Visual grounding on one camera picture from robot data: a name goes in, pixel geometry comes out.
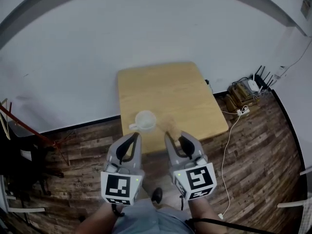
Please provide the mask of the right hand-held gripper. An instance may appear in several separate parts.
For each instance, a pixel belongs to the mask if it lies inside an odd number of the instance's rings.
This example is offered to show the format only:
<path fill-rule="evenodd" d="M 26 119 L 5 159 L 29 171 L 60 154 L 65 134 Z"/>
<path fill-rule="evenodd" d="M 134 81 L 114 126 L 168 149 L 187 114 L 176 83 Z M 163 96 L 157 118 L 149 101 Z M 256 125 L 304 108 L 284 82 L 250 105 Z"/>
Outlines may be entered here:
<path fill-rule="evenodd" d="M 200 141 L 185 131 L 181 132 L 179 143 L 184 154 L 188 158 L 198 156 L 183 162 L 183 157 L 169 133 L 165 133 L 164 140 L 172 165 L 170 175 L 182 198 L 193 200 L 211 194 L 217 186 L 215 171 L 207 156 L 202 155 Z"/>

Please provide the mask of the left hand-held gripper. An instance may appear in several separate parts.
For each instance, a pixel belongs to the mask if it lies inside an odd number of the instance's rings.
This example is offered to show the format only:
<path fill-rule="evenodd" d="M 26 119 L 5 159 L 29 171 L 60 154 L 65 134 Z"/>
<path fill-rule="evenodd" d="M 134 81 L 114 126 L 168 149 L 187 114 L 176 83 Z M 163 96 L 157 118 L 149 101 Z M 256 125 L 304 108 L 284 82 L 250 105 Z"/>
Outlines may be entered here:
<path fill-rule="evenodd" d="M 144 178 L 141 155 L 142 138 L 138 132 L 127 134 L 110 146 L 100 174 L 101 196 L 106 202 L 134 205 Z"/>

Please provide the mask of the white mug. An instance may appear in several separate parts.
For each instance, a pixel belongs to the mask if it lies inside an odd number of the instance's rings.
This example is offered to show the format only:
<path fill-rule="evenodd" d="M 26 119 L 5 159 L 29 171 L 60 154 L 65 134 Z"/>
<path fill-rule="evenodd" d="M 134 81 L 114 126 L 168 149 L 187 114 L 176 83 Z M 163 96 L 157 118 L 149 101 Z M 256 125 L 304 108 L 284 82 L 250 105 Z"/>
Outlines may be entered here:
<path fill-rule="evenodd" d="M 135 122 L 129 125 L 132 131 L 142 133 L 151 132 L 156 127 L 156 116 L 148 110 L 140 111 L 135 117 Z"/>

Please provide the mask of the person's right forearm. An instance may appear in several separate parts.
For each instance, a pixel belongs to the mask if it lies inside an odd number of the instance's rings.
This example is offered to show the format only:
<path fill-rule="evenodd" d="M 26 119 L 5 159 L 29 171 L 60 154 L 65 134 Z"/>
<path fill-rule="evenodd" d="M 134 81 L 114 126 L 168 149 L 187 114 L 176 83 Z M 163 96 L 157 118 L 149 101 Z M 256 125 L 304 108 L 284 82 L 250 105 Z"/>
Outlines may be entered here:
<path fill-rule="evenodd" d="M 207 199 L 204 197 L 196 198 L 188 201 L 192 218 L 207 218 L 220 220 L 219 216 L 214 212 Z M 217 224 L 207 222 L 197 222 L 194 224 L 196 234 L 227 234 L 227 228 Z"/>

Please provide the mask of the person's left forearm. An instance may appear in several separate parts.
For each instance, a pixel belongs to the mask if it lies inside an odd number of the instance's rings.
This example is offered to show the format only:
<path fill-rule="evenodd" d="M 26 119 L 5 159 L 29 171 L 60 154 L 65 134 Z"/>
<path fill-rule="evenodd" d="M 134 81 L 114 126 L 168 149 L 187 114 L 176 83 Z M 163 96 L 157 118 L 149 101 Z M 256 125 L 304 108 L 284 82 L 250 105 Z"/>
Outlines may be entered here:
<path fill-rule="evenodd" d="M 112 204 L 105 202 L 95 213 L 80 223 L 75 234 L 111 234 L 117 219 Z"/>

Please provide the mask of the person's black shoe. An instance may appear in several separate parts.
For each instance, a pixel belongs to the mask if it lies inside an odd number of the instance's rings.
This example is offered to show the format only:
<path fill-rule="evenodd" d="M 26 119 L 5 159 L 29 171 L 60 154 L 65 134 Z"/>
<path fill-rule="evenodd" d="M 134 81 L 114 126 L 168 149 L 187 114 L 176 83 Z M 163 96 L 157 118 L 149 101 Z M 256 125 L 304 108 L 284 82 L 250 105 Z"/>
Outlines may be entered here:
<path fill-rule="evenodd" d="M 157 187 L 151 197 L 151 201 L 159 204 L 162 201 L 163 190 L 161 187 Z"/>

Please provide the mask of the white power strip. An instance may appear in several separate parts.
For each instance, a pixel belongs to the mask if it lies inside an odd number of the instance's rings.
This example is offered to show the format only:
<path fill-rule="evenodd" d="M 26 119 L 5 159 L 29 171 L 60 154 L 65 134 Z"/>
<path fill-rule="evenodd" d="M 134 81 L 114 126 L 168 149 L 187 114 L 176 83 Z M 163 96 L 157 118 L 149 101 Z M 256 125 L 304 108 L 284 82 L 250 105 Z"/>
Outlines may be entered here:
<path fill-rule="evenodd" d="M 238 116 L 242 116 L 248 114 L 250 112 L 250 109 L 247 105 L 245 105 L 241 109 L 238 109 L 236 112 Z"/>

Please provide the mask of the person's light blue shirt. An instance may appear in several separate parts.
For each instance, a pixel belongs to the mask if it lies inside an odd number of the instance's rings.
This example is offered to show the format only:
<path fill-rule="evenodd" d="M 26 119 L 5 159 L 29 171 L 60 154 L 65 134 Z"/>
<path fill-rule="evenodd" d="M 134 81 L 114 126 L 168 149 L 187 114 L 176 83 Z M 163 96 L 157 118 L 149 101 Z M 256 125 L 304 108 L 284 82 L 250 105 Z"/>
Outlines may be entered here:
<path fill-rule="evenodd" d="M 125 214 L 116 221 L 112 234 L 195 234 L 185 223 L 190 216 L 165 206 L 157 209 L 150 199 L 141 199 L 122 209 Z"/>

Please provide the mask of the brown wooden coat rack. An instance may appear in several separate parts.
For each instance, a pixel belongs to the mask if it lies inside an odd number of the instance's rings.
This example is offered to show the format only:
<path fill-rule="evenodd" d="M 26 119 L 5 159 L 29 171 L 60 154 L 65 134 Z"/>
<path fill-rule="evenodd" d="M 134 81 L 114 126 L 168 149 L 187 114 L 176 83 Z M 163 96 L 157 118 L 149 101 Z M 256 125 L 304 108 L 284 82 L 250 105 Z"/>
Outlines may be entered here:
<path fill-rule="evenodd" d="M 38 136 L 39 138 L 41 138 L 43 141 L 49 143 L 51 146 L 54 146 L 57 151 L 59 152 L 60 156 L 62 157 L 62 159 L 64 160 L 64 162 L 70 166 L 69 161 L 67 161 L 65 159 L 65 157 L 63 156 L 61 150 L 60 150 L 60 144 L 61 142 L 55 142 L 53 140 L 50 140 L 49 138 L 43 136 L 42 134 L 38 133 L 37 131 L 35 131 L 34 129 L 30 128 L 28 125 L 26 125 L 25 123 L 23 123 L 22 121 L 20 121 L 17 117 L 15 117 L 12 113 L 11 113 L 11 102 L 10 102 L 10 106 L 9 106 L 9 110 L 6 109 L 6 107 L 3 107 L 3 104 L 7 102 L 7 99 L 5 99 L 4 101 L 0 102 L 0 110 L 6 114 L 6 116 L 8 116 L 9 118 L 11 118 L 17 125 L 20 125 L 21 127 L 23 127 L 24 129 L 26 129 L 27 131 L 33 133 L 34 135 Z"/>

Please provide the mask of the white router box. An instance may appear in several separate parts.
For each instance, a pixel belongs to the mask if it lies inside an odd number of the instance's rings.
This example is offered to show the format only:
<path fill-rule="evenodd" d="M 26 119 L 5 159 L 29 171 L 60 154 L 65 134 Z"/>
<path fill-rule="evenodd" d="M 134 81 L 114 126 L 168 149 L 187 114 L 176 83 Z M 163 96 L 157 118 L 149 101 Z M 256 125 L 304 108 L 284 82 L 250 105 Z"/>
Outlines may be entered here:
<path fill-rule="evenodd" d="M 247 80 L 247 84 L 248 84 L 248 86 L 249 86 L 249 89 L 250 89 L 253 93 L 259 92 L 259 87 L 258 87 L 257 83 L 256 83 L 253 79 Z"/>

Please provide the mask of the black router with antennas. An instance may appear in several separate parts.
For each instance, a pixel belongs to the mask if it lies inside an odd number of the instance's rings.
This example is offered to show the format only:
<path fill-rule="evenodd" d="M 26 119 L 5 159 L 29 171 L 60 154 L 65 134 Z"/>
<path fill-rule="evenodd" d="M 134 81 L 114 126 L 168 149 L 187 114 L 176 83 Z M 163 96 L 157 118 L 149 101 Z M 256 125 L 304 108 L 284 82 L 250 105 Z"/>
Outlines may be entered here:
<path fill-rule="evenodd" d="M 266 66 L 260 65 L 252 79 L 256 82 L 259 88 L 262 90 L 271 90 L 270 86 L 273 84 L 273 73 L 268 71 L 265 73 Z"/>

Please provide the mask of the black office chair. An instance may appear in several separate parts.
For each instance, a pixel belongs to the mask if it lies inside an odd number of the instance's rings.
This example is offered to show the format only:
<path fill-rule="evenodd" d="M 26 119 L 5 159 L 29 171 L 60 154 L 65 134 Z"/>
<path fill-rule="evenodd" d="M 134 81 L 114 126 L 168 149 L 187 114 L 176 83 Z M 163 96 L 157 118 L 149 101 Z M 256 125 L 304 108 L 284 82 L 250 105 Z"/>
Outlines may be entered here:
<path fill-rule="evenodd" d="M 0 175 L 9 179 L 8 189 L 13 192 L 30 191 L 39 183 L 44 195 L 51 192 L 45 189 L 45 175 L 63 178 L 62 172 L 48 169 L 45 158 L 52 147 L 42 148 L 22 140 L 17 136 L 7 138 L 0 129 Z"/>

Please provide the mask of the white wooden rack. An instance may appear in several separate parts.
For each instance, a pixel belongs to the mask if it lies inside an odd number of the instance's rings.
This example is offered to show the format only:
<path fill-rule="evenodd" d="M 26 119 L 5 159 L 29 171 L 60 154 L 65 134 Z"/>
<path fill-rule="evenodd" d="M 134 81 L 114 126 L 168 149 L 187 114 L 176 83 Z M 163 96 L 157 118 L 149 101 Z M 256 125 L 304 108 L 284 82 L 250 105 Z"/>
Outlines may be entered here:
<path fill-rule="evenodd" d="M 312 165 L 300 172 L 300 176 L 306 175 L 308 194 L 307 199 L 288 203 L 279 203 L 277 208 L 303 207 L 302 220 L 298 234 L 312 234 Z"/>

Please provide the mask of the wooden pedestal table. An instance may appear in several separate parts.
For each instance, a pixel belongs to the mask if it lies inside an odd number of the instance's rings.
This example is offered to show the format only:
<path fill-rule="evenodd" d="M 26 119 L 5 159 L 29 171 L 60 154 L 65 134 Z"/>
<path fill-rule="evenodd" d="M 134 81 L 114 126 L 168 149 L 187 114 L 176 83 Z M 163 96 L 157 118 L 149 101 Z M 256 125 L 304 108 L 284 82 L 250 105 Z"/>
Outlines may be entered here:
<path fill-rule="evenodd" d="M 156 128 L 142 133 L 142 153 L 165 150 L 164 132 L 171 122 L 199 140 L 228 131 L 229 126 L 198 67 L 193 62 L 120 70 L 117 74 L 122 132 L 131 133 L 140 111 L 149 110 Z"/>

